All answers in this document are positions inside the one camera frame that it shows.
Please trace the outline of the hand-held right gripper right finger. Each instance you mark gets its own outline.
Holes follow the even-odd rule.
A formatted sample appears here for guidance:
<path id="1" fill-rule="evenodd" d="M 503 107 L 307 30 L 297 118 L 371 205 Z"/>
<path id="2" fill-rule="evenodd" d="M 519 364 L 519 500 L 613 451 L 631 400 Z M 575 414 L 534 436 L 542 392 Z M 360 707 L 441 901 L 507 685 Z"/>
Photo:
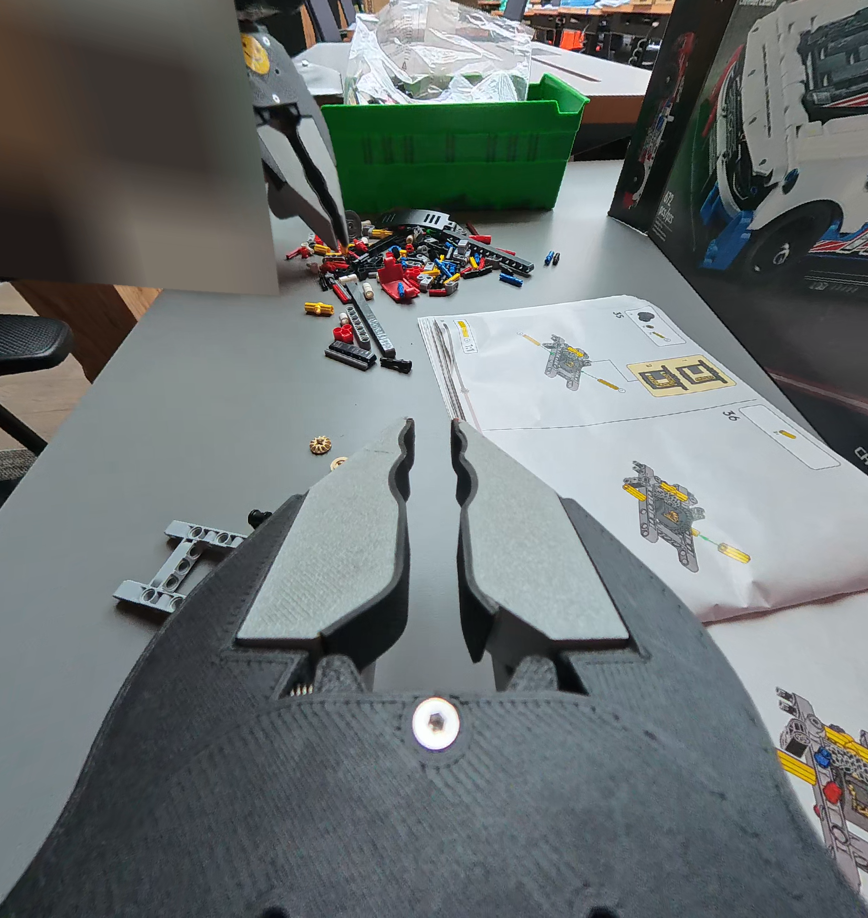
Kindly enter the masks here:
<path id="1" fill-rule="evenodd" d="M 451 461 L 471 659 L 627 647 L 629 630 L 556 491 L 461 419 L 451 421 Z"/>

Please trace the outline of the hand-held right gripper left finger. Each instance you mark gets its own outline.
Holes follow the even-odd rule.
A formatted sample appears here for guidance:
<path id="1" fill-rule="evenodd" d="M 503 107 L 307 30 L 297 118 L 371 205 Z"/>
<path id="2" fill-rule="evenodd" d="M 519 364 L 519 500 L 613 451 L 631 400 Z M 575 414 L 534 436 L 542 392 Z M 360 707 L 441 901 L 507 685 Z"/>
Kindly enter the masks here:
<path id="1" fill-rule="evenodd" d="M 236 634 L 239 644 L 371 667 L 405 630 L 415 421 L 399 418 L 306 493 Z"/>

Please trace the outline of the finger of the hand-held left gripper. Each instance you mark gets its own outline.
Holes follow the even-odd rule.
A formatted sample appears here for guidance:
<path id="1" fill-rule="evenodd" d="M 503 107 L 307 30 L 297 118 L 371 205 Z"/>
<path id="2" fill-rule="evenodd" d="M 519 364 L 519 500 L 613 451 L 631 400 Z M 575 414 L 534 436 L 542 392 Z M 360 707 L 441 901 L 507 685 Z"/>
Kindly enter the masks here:
<path id="1" fill-rule="evenodd" d="M 285 135 L 267 124 L 257 127 L 263 173 L 271 212 L 279 219 L 298 217 L 315 233 L 326 229 L 315 203 L 310 203 L 301 162 L 297 156 L 296 127 Z M 326 240 L 325 245 L 346 243 L 347 240 Z"/>
<path id="2" fill-rule="evenodd" d="M 315 231 L 326 240 L 349 240 L 346 208 L 343 204 L 334 152 L 325 121 L 320 113 L 302 115 L 296 127 L 297 156 L 326 229 Z"/>

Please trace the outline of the pile of small building pieces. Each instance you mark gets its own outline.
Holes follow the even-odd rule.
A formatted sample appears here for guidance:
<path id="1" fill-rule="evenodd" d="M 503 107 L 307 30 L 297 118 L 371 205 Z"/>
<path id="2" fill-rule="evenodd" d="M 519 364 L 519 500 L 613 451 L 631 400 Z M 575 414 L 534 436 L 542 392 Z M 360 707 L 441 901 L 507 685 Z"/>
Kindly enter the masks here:
<path id="1" fill-rule="evenodd" d="M 470 225 L 451 220 L 456 224 L 454 231 L 465 236 L 483 237 L 488 244 L 524 259 L 514 251 L 495 246 L 491 236 L 480 235 Z M 370 301 L 373 301 L 376 290 L 391 298 L 377 280 L 377 270 L 382 265 L 386 251 L 391 251 L 402 263 L 406 274 L 416 280 L 420 288 L 419 296 L 453 295 L 462 281 L 485 277 L 491 273 L 502 282 L 515 286 L 520 286 L 530 276 L 487 262 L 483 256 L 475 257 L 467 252 L 466 243 L 459 247 L 445 243 L 437 231 L 421 227 L 399 227 L 392 231 L 376 229 L 373 220 L 361 219 L 361 223 L 362 236 L 331 246 L 325 245 L 320 236 L 311 232 L 301 243 L 286 252 L 283 260 L 304 265 L 318 281 L 321 291 L 333 295 L 342 304 L 353 303 L 354 292 L 364 292 Z"/>

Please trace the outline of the race car set box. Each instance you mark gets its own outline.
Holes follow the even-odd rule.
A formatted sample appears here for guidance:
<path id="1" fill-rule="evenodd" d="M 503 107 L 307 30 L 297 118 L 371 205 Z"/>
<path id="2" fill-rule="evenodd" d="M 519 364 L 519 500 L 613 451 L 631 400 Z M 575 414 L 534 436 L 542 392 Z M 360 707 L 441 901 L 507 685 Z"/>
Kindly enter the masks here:
<path id="1" fill-rule="evenodd" d="M 868 1 L 674 2 L 609 215 L 868 476 Z"/>

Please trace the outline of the black vented panel piece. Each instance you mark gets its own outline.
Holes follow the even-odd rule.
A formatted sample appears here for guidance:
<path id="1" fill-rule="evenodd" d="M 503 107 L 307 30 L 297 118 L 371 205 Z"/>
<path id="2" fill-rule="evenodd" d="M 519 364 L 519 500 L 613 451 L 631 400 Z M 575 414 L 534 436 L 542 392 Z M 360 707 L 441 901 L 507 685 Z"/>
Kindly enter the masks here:
<path id="1" fill-rule="evenodd" d="M 399 227 L 421 227 L 431 231 L 456 230 L 456 224 L 451 220 L 449 214 L 424 208 L 397 209 L 387 212 L 375 220 L 374 227 L 392 231 Z"/>

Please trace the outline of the green storage bin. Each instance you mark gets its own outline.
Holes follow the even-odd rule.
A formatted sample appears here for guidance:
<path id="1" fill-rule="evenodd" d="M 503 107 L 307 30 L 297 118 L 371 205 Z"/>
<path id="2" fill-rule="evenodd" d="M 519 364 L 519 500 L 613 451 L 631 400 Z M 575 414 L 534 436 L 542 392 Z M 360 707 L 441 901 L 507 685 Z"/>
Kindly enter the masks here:
<path id="1" fill-rule="evenodd" d="M 344 205 L 550 210 L 590 99 L 543 75 L 518 102 L 332 105 L 321 109 Z"/>

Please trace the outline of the red panel piece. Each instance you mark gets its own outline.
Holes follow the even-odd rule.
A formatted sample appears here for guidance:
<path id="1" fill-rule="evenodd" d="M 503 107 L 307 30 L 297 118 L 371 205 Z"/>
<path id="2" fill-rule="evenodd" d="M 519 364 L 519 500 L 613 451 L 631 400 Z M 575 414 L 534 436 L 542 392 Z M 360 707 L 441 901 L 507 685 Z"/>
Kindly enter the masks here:
<path id="1" fill-rule="evenodd" d="M 402 263 L 391 251 L 383 255 L 382 265 L 377 270 L 377 280 L 382 290 L 397 303 L 408 304 L 420 295 L 418 283 L 406 274 Z"/>

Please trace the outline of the clear plastic bags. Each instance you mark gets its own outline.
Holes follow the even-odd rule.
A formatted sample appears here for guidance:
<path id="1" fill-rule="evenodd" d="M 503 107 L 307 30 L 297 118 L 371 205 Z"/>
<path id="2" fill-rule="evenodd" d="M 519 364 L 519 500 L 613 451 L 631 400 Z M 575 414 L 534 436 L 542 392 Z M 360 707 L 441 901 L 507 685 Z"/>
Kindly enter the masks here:
<path id="1" fill-rule="evenodd" d="M 447 1 L 390 2 L 359 14 L 342 77 L 352 106 L 525 101 L 533 31 Z"/>

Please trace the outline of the white instruction booklet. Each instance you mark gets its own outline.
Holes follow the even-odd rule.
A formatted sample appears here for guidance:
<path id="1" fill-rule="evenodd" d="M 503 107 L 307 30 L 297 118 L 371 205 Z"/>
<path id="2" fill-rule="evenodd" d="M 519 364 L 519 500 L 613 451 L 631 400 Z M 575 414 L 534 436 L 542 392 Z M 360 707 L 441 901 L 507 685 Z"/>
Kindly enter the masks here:
<path id="1" fill-rule="evenodd" d="M 868 482 L 627 295 L 418 325 L 450 416 L 576 500 L 705 626 L 868 905 Z"/>

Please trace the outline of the long dark grey beam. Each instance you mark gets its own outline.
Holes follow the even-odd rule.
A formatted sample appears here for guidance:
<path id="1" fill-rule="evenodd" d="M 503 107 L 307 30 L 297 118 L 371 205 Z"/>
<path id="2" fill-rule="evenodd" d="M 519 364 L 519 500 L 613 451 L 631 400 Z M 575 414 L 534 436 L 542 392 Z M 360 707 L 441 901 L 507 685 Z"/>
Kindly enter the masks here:
<path id="1" fill-rule="evenodd" d="M 438 235 L 443 242 L 455 247 L 466 243 L 468 253 L 475 257 L 483 256 L 487 262 L 501 265 L 510 271 L 530 275 L 534 270 L 534 264 L 531 261 L 520 259 L 514 253 L 496 248 L 484 241 L 483 237 L 465 236 L 450 229 L 441 229 L 438 231 Z"/>
<path id="2" fill-rule="evenodd" d="M 366 298 L 364 292 L 354 292 L 352 300 L 363 326 L 369 332 L 370 338 L 379 350 L 380 355 L 383 358 L 394 359 L 396 357 L 394 344 L 382 326 L 380 319 L 373 311 L 371 301 Z"/>

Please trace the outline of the black ribbed block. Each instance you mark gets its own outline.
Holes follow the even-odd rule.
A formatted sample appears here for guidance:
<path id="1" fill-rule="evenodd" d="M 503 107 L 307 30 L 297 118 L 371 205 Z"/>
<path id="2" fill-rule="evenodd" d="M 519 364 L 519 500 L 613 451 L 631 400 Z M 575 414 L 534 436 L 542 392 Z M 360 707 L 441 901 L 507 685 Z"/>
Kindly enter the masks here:
<path id="1" fill-rule="evenodd" d="M 366 372 L 377 362 L 376 355 L 371 351 L 338 339 L 328 345 L 325 349 L 325 356 L 357 368 L 361 372 Z"/>

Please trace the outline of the black mesh office chair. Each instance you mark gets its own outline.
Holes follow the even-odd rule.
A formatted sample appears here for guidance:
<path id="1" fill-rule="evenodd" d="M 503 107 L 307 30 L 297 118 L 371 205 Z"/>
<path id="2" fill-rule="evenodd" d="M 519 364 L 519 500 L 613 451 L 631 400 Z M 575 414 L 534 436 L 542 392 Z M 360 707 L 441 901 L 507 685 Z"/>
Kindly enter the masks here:
<path id="1" fill-rule="evenodd" d="M 73 350 L 73 334 L 58 319 L 0 314 L 0 377 L 33 373 L 60 365 Z M 38 456 L 47 442 L 0 404 L 0 429 L 28 453 Z M 0 479 L 0 508 L 20 477 Z"/>

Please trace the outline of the light grey frame assembly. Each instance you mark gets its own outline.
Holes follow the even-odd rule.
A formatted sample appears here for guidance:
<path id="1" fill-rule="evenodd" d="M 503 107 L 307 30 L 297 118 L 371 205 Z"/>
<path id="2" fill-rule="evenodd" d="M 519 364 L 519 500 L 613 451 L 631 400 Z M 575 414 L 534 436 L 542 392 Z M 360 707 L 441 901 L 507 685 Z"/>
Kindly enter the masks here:
<path id="1" fill-rule="evenodd" d="M 172 521 L 164 535 L 173 549 L 147 582 L 125 580 L 115 590 L 122 604 L 169 616 L 184 603 L 189 576 L 203 561 L 219 563 L 240 547 L 247 536 L 182 521 Z"/>

